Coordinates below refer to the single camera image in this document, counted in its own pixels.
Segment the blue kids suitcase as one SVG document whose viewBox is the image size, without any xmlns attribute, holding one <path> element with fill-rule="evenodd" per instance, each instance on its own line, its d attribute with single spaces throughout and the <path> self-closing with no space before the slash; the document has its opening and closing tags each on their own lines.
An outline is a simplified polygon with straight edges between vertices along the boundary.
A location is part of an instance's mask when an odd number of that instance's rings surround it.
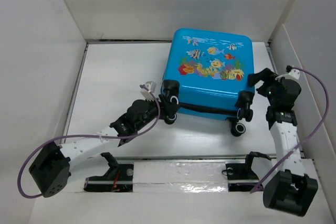
<svg viewBox="0 0 336 224">
<path fill-rule="evenodd" d="M 173 36 L 161 96 L 179 105 L 178 112 L 228 120 L 233 136 L 250 122 L 255 89 L 247 84 L 254 73 L 253 44 L 244 35 L 180 28 Z"/>
</svg>

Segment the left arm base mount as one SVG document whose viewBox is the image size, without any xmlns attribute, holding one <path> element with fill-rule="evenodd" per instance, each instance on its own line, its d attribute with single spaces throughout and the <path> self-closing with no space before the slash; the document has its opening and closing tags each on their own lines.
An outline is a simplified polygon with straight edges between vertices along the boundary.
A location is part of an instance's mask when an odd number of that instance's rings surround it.
<svg viewBox="0 0 336 224">
<path fill-rule="evenodd" d="M 101 153 L 108 169 L 101 176 L 88 177 L 83 190 L 89 193 L 131 193 L 133 192 L 134 164 L 118 163 L 108 152 Z"/>
</svg>

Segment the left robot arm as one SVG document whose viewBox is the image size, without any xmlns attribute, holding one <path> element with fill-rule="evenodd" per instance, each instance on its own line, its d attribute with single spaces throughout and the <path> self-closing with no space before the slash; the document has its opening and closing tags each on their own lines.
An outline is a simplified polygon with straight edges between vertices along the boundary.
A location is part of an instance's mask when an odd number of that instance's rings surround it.
<svg viewBox="0 0 336 224">
<path fill-rule="evenodd" d="M 29 168 L 42 197 L 59 193 L 75 180 L 99 177 L 102 180 L 117 180 L 120 169 L 112 150 L 145 134 L 148 124 L 164 120 L 173 124 L 179 110 L 175 95 L 160 95 L 153 101 L 136 100 L 120 116 L 97 135 L 77 136 L 74 142 L 57 145 L 46 144 Z"/>
</svg>

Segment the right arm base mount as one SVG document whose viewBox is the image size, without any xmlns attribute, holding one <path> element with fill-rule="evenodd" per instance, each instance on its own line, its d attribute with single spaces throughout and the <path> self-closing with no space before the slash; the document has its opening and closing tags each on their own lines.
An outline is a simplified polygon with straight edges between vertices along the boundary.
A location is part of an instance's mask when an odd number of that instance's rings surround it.
<svg viewBox="0 0 336 224">
<path fill-rule="evenodd" d="M 267 154 L 250 152 L 246 155 L 244 163 L 234 161 L 225 164 L 222 174 L 228 180 L 229 192 L 247 192 L 257 184 L 259 177 L 252 170 L 252 164 L 260 158 L 262 161 L 271 161 Z"/>
</svg>

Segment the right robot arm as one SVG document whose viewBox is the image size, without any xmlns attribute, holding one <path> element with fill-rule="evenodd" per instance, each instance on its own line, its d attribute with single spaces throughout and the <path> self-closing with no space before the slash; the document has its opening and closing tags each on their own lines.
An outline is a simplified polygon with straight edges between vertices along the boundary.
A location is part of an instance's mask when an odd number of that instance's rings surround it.
<svg viewBox="0 0 336 224">
<path fill-rule="evenodd" d="M 257 92 L 269 102 L 266 121 L 274 140 L 277 162 L 273 164 L 267 155 L 251 152 L 250 161 L 242 168 L 246 177 L 259 178 L 252 191 L 263 188 L 262 201 L 266 208 L 303 217 L 317 193 L 318 182 L 308 176 L 297 141 L 298 123 L 293 107 L 301 93 L 299 77 L 299 70 L 293 68 L 282 75 L 268 68 L 248 75 L 249 87 L 263 82 Z"/>
</svg>

